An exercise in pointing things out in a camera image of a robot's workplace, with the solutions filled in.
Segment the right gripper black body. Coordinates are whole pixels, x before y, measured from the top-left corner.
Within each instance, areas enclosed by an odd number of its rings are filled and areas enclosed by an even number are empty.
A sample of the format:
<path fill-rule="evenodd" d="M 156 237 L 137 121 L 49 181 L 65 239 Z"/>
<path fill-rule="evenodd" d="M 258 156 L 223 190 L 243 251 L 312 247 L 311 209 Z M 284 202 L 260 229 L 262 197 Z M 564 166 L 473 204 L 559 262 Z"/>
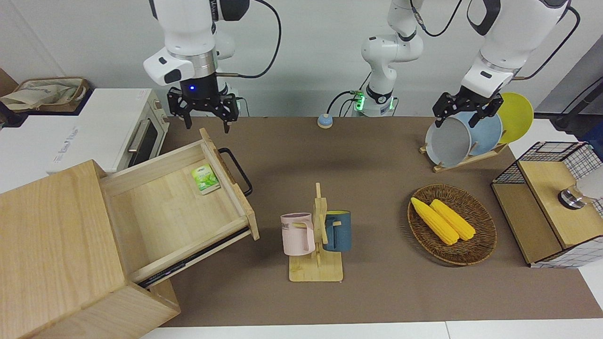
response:
<path fill-rule="evenodd" d="M 180 82 L 184 107 L 210 113 L 220 112 L 220 95 L 216 75 Z"/>

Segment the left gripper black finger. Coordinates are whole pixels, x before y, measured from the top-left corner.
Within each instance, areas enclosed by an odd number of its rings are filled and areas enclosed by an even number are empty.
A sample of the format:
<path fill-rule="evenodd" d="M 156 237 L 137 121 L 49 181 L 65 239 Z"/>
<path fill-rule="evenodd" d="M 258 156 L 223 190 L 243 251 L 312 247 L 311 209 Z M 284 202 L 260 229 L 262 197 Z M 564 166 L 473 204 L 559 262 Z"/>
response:
<path fill-rule="evenodd" d="M 470 128 L 474 128 L 481 120 L 487 117 L 493 117 L 500 109 L 504 99 L 501 94 L 496 94 L 493 98 L 486 103 L 474 103 L 473 110 L 474 114 L 469 120 Z"/>
<path fill-rule="evenodd" d="M 433 114 L 435 116 L 435 126 L 440 128 L 446 118 L 458 113 L 458 96 L 450 93 L 443 93 L 433 105 Z"/>

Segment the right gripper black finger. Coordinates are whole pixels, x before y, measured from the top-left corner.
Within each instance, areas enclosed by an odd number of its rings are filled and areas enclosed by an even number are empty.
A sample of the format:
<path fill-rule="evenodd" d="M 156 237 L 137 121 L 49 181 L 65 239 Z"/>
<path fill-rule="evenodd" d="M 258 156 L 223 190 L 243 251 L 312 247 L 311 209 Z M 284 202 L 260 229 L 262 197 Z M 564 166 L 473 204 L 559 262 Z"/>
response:
<path fill-rule="evenodd" d="M 238 120 L 237 96 L 235 94 L 221 95 L 214 115 L 222 120 L 224 133 L 228 134 L 230 125 Z"/>
<path fill-rule="evenodd" d="M 168 90 L 168 105 L 170 113 L 173 116 L 183 120 L 186 129 L 191 129 L 192 120 L 190 117 L 190 112 L 192 111 L 193 107 L 187 102 L 187 99 L 183 97 L 180 89 Z"/>

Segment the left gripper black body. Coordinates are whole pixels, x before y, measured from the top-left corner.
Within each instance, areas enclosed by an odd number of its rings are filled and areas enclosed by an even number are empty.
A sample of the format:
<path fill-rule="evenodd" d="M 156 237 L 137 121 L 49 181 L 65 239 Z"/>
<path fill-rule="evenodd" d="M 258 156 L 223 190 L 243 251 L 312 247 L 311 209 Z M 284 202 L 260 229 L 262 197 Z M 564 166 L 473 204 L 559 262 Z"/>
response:
<path fill-rule="evenodd" d="M 477 111 L 477 107 L 484 110 L 486 113 L 493 113 L 493 109 L 489 109 L 492 98 L 492 96 L 483 97 L 469 89 L 461 89 L 455 95 L 454 113 L 474 112 Z"/>

